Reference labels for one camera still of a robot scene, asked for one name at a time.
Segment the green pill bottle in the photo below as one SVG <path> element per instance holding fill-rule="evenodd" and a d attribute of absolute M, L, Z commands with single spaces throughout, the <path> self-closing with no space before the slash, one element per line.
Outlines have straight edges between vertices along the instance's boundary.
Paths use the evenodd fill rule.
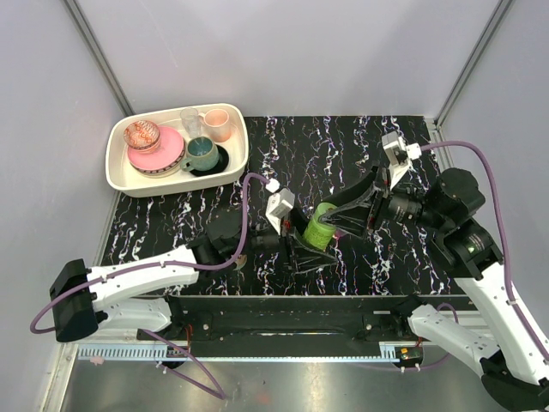
<path fill-rule="evenodd" d="M 305 242 L 324 251 L 333 239 L 336 227 L 320 222 L 320 217 L 335 209 L 332 203 L 319 203 L 302 235 Z"/>

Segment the pink weekly pill organizer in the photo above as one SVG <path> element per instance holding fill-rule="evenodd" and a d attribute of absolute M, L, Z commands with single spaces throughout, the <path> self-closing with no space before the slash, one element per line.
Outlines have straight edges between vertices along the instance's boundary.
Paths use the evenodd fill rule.
<path fill-rule="evenodd" d="M 343 231 L 337 229 L 335 231 L 334 238 L 335 239 L 340 239 L 340 238 L 344 237 L 345 235 L 346 235 L 346 233 L 344 233 Z"/>

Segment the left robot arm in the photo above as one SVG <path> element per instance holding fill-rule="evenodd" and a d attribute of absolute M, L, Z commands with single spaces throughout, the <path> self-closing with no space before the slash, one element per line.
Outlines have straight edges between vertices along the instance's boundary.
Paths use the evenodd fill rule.
<path fill-rule="evenodd" d="M 88 268 L 82 259 L 64 265 L 51 285 L 53 330 L 58 342 L 76 342 L 99 330 L 149 329 L 165 339 L 184 333 L 185 319 L 160 301 L 145 305 L 137 296 L 188 287 L 235 270 L 256 254 L 274 252 L 294 274 L 335 264 L 325 251 L 334 226 L 291 211 L 273 224 L 247 227 L 237 210 L 219 213 L 187 245 L 119 266 Z"/>

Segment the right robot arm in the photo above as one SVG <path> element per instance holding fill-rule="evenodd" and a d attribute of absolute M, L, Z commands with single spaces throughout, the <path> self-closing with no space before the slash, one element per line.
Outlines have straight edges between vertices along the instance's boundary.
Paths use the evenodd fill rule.
<path fill-rule="evenodd" d="M 504 255 L 493 237 L 474 219 L 486 199 L 466 170 L 443 171 L 422 194 L 394 185 L 388 169 L 374 166 L 355 185 L 325 199 L 332 209 L 321 222 L 358 238 L 384 221 L 430 228 L 431 261 L 473 302 L 492 333 L 474 333 L 445 318 L 418 298 L 402 302 L 389 319 L 394 337 L 425 338 L 469 367 L 488 394 L 509 411 L 548 406 L 548 362 L 535 347 L 507 295 Z"/>

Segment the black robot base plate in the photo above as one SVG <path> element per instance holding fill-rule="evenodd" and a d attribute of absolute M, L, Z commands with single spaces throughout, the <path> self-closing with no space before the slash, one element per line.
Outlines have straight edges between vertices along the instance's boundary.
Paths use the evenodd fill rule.
<path fill-rule="evenodd" d="M 311 358 L 376 355 L 380 342 L 419 338 L 407 326 L 404 296 L 184 296 L 167 298 L 171 342 L 196 357 Z"/>

